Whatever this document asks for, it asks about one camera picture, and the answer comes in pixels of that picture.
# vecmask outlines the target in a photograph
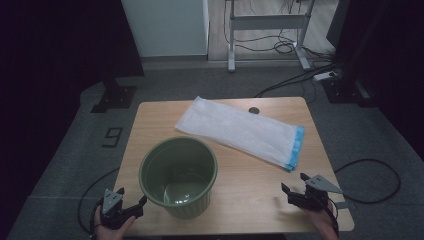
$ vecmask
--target gray carpet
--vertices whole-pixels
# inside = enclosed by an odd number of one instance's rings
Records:
[[[164,100],[249,98],[262,89],[302,73],[300,67],[240,67],[230,74],[225,68],[148,70],[146,76],[121,78],[121,85],[138,90],[130,109],[92,114],[102,96],[97,84],[81,94],[81,107],[72,126],[42,178],[28,197],[8,239],[88,239],[77,221],[83,192],[108,171],[119,167],[136,109],[141,102]],[[264,97],[303,96],[334,169],[362,158],[390,164],[402,179],[400,191],[389,200],[366,205],[350,203],[355,229],[342,232],[341,239],[424,239],[424,164],[406,140],[377,108],[328,103],[318,83],[305,82],[280,88]],[[122,127],[116,148],[105,148],[109,128]],[[105,188],[113,188],[117,174],[100,181],[82,204],[88,226],[92,205]],[[375,200],[396,185],[395,176],[384,166],[363,163],[337,173],[349,195]],[[320,239],[316,233],[287,234],[289,240]]]

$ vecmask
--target wire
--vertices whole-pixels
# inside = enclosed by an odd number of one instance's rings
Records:
[[[79,200],[79,203],[78,203],[78,210],[77,210],[77,216],[78,216],[78,223],[79,223],[79,225],[80,225],[80,227],[86,232],[86,233],[88,233],[88,234],[90,234],[91,235],[91,232],[90,232],[90,230],[88,230],[88,228],[86,228],[85,226],[84,226],[84,224],[82,223],[82,220],[81,220],[81,205],[82,205],[82,201],[84,200],[84,198],[85,198],[85,196],[87,195],[87,193],[98,183],[98,182],[100,182],[101,180],[103,180],[104,178],[106,178],[107,176],[109,176],[110,174],[112,174],[112,173],[114,173],[114,172],[116,172],[116,171],[118,171],[119,170],[119,167],[118,168],[115,168],[115,169],[113,169],[112,171],[110,171],[110,172],[108,172],[108,173],[106,173],[105,175],[103,175],[103,176],[101,176],[99,179],[97,179],[94,183],[92,183],[91,185],[90,185],[90,187],[88,187],[87,188],[87,190],[85,190],[85,192],[82,194],[82,196],[81,196],[81,198],[80,198],[80,200]]]
[[[385,162],[383,162],[383,161],[380,161],[380,160],[377,160],[377,159],[370,159],[370,158],[367,158],[367,159],[360,159],[360,160],[356,160],[356,161],[353,161],[353,162],[351,162],[351,163],[348,163],[348,164],[346,164],[346,165],[344,165],[344,166],[342,166],[342,167],[340,167],[340,168],[338,168],[338,169],[336,169],[335,171],[334,171],[334,173],[338,173],[338,172],[340,172],[341,170],[343,170],[343,169],[345,169],[345,168],[347,168],[347,167],[349,167],[349,166],[352,166],[352,165],[354,165],[354,164],[357,164],[357,163],[360,163],[360,162],[377,162],[377,163],[380,163],[380,164],[382,164],[382,165],[384,165],[384,166],[386,166],[391,172],[393,172],[394,174],[395,174],[395,176],[396,176],[396,178],[397,178],[397,186],[396,186],[396,189],[393,191],[393,192],[391,192],[390,194],[388,194],[387,196],[385,196],[385,197],[382,197],[382,198],[380,198],[380,199],[378,199],[378,200],[374,200],[374,201],[366,201],[366,200],[362,200],[362,199],[357,199],[357,198],[354,198],[354,197],[351,197],[351,196],[348,196],[348,195],[346,195],[346,194],[343,194],[344,196],[345,196],[345,198],[347,198],[347,199],[350,199],[350,200],[352,200],[352,201],[354,201],[354,202],[358,202],[358,203],[364,203],[364,204],[376,204],[376,203],[381,203],[381,202],[384,202],[384,201],[386,201],[386,200],[388,200],[389,198],[391,198],[391,197],[393,197],[398,191],[399,191],[399,189],[400,189],[400,186],[401,186],[401,179],[400,179],[400,176],[399,176],[399,174],[390,166],[390,165],[388,165],[387,163],[385,163]]]
[[[294,0],[292,1],[291,5],[290,5],[289,0],[286,0],[285,2],[283,2],[283,5],[280,8],[280,12],[282,13],[282,10],[284,9],[285,5],[288,5],[289,8],[290,8],[289,13],[291,13],[291,8],[293,7],[293,4],[294,4]],[[299,10],[298,10],[298,13],[300,13],[300,6],[301,6],[301,4],[302,4],[302,1],[299,0]],[[223,26],[224,27],[224,38],[225,38],[225,41],[227,43],[230,43],[230,41],[228,41],[227,32],[226,32],[226,25],[227,25],[227,23],[226,23],[226,14],[227,14],[227,3],[225,2],[224,3],[224,26]],[[263,39],[267,39],[267,38],[278,38],[278,42],[275,43],[272,48],[268,48],[268,49],[252,49],[252,48],[249,48],[249,47],[246,47],[246,46],[243,46],[243,45],[239,45],[239,44],[234,44],[234,46],[235,47],[244,48],[244,49],[247,49],[247,50],[253,51],[253,52],[268,52],[268,51],[275,50],[279,54],[289,54],[289,53],[291,53],[291,52],[294,51],[294,47],[293,47],[294,41],[291,40],[291,39],[289,39],[289,38],[283,37],[282,36],[282,33],[283,33],[283,30],[280,30],[280,33],[279,33],[278,36],[269,35],[269,36],[265,36],[265,37],[248,39],[248,40],[239,40],[239,39],[234,38],[234,42],[254,42],[254,41],[259,41],[259,40],[263,40]],[[297,38],[297,41],[299,42],[299,31],[298,30],[296,30],[296,38]],[[285,48],[288,48],[288,49],[287,49],[287,51],[283,51],[283,50],[280,50],[281,47],[285,47]],[[315,52],[315,51],[312,51],[309,48],[306,48],[305,46],[302,46],[302,48],[305,49],[305,51],[306,51],[306,53],[308,55],[315,56],[315,57],[318,57],[318,58],[321,58],[321,59],[332,60],[332,59],[334,59],[334,56],[335,56],[334,54]]]
[[[330,69],[335,68],[335,67],[337,67],[337,66],[338,66],[337,64],[329,64],[329,65],[326,65],[326,66],[323,66],[323,67],[320,67],[320,68],[316,68],[316,69],[314,69],[314,70],[312,70],[312,71],[305,72],[305,73],[302,73],[302,74],[300,74],[300,75],[297,75],[297,76],[291,77],[291,78],[286,79],[286,80],[284,80],[284,81],[282,81],[282,82],[280,82],[280,83],[277,83],[277,84],[272,85],[272,86],[270,86],[270,87],[268,87],[268,88],[265,88],[265,89],[264,89],[264,90],[262,90],[261,92],[257,93],[257,94],[254,96],[254,98],[260,98],[260,97],[262,97],[262,95],[263,95],[264,93],[266,93],[266,92],[268,92],[268,91],[271,91],[271,90],[274,90],[274,89],[277,89],[277,88],[280,88],[280,87],[284,87],[284,86],[287,86],[287,85],[290,85],[290,84],[300,83],[300,82],[303,82],[303,81],[309,80],[309,79],[311,79],[314,75],[319,74],[319,73],[322,73],[322,72],[327,71],[327,70],[330,70]],[[293,81],[293,80],[295,80],[295,79],[297,79],[297,78],[300,78],[300,77],[304,77],[304,78],[303,78],[302,80]]]
[[[253,8],[252,8],[252,0],[249,0],[249,6],[250,6],[250,10],[252,10],[252,12],[253,12],[255,15],[257,15],[257,14],[256,14],[256,12],[255,12],[255,10],[253,10]]]
[[[336,203],[333,201],[333,199],[328,198],[332,203],[334,208],[336,209],[336,216],[334,216],[336,219],[339,217],[339,208],[337,207]]]

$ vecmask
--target black stand base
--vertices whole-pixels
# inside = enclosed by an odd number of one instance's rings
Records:
[[[321,83],[330,103],[356,103],[360,107],[375,107],[371,99],[364,98],[356,87],[350,91],[341,91],[340,80],[324,80]]]
[[[105,113],[108,109],[128,109],[137,87],[125,86],[109,91],[106,89],[100,103],[95,105],[91,113]]]

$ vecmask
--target blue towel edge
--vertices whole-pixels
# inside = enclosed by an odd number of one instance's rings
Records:
[[[294,136],[294,144],[292,149],[292,154],[289,164],[286,165],[286,168],[291,171],[297,166],[299,161],[300,150],[302,149],[303,136],[305,133],[305,128],[302,126],[296,126],[296,135]]]

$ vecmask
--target wooden table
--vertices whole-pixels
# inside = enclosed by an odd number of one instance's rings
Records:
[[[302,193],[305,183],[301,172],[310,177],[321,174],[338,186],[337,179],[303,98],[260,98],[214,100],[248,111],[257,107],[259,114],[285,123],[305,127],[298,166],[292,172],[244,152],[204,140],[218,161],[218,176],[206,211],[192,220],[171,216],[151,203],[144,206],[144,216],[127,231],[128,235],[225,235],[248,233],[288,233],[314,231],[313,225],[296,206],[287,203],[281,191],[284,182],[292,191]],[[143,157],[162,140],[186,134],[175,124],[192,101],[145,102],[140,104],[115,190],[125,188],[124,208],[135,205],[143,195],[138,171]],[[330,193],[336,203],[344,202],[339,194]],[[354,228],[348,209],[339,210],[340,231]]]

